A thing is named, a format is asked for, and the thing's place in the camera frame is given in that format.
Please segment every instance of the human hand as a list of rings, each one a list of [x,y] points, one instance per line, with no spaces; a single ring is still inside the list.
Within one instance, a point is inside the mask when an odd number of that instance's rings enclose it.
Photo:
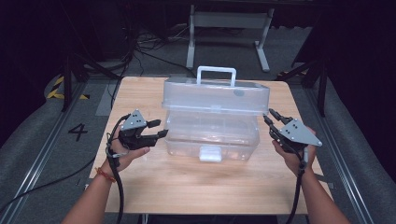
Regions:
[[[119,157],[120,166],[117,167],[117,170],[120,172],[124,170],[126,167],[128,167],[134,159],[139,158],[145,155],[146,153],[148,153],[150,151],[150,148],[142,147],[137,150],[129,150],[128,148],[124,147],[120,142],[120,140],[118,139],[119,131],[120,131],[120,126],[117,128],[117,130],[114,133],[113,141],[111,142],[111,149],[113,149],[115,153],[127,152],[125,156]],[[108,163],[108,159],[106,159],[105,162],[102,164],[101,169],[106,174],[113,176],[113,173],[110,168],[110,164]]]
[[[309,131],[311,131],[312,134],[315,134],[315,131],[312,130],[309,127],[306,127],[309,129]],[[285,152],[285,150],[283,150],[282,146],[276,141],[272,141],[276,152],[283,157],[283,159],[285,160],[286,165],[289,167],[289,169],[295,174],[298,174],[299,171],[299,166],[300,166],[300,161],[297,158],[297,156],[294,153],[288,153]],[[312,163],[315,160],[316,157],[316,147],[312,146],[312,145],[308,145],[308,163],[306,165],[305,170],[306,171],[312,171]]]

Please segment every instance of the wooden table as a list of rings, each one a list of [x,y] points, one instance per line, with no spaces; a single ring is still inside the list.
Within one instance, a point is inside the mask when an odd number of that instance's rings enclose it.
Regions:
[[[106,133],[110,133],[121,116],[139,109],[146,120],[161,119],[163,129],[166,110],[162,109],[164,77],[125,77],[111,111],[93,167],[106,159]],[[257,81],[271,89],[270,108],[284,116],[300,118],[285,82]],[[120,173],[125,213],[134,214],[289,214],[292,208],[296,177],[274,150],[269,128],[258,118],[261,142],[248,161],[200,162],[198,158],[171,156],[163,139],[147,155],[138,158]],[[314,171],[322,175],[317,161]],[[322,183],[330,194],[329,188]],[[120,198],[117,185],[110,191],[106,211],[118,212]],[[306,214],[301,194],[297,214]]]

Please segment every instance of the metal stand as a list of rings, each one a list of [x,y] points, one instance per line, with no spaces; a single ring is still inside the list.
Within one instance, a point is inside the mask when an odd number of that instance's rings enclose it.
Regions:
[[[262,29],[262,38],[255,41],[255,48],[259,55],[260,64],[263,72],[269,72],[270,67],[264,54],[263,45],[267,37],[274,9],[270,8],[268,13],[225,13],[225,12],[195,12],[194,5],[190,11],[190,43],[187,52],[186,67],[193,68],[195,52],[195,27],[226,27],[226,28],[249,28]]]

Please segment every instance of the wrist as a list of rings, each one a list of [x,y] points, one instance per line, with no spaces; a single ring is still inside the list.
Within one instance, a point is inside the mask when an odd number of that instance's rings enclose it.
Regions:
[[[304,174],[303,174],[303,177],[302,177],[302,183],[304,183],[304,182],[307,182],[307,181],[309,181],[310,179],[316,179],[316,177],[315,177],[315,173],[314,173],[314,171],[312,170],[312,168],[305,168],[305,171],[304,171]]]
[[[110,164],[108,163],[108,160],[105,160],[105,162],[103,162],[103,164],[100,168],[103,172],[105,172],[109,176],[114,177],[113,170],[111,169]]]
[[[112,183],[116,182],[116,179],[114,178],[111,170],[110,170],[110,173],[106,169],[103,169],[102,167],[95,168],[95,170],[96,170],[97,176],[101,176],[101,177],[105,178],[106,180],[111,181]]]

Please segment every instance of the table leg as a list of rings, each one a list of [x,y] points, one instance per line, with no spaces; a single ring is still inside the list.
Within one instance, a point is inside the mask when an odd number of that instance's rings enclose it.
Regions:
[[[147,224],[149,221],[149,214],[142,214],[142,224]]]
[[[195,39],[194,39],[194,5],[191,5],[190,11],[190,43],[189,43],[189,51],[187,52],[187,63],[186,67],[193,68],[194,67],[194,52],[195,52]]]
[[[265,54],[264,54],[263,46],[264,46],[265,38],[267,37],[267,34],[268,34],[268,30],[270,29],[271,20],[273,18],[273,15],[274,15],[274,9],[270,8],[266,15],[264,26],[262,27],[262,39],[260,41],[255,41],[256,51],[257,51],[257,54],[259,55],[259,60],[260,60],[260,64],[262,65],[263,72],[270,71],[270,67],[268,65],[267,58],[265,57]]]

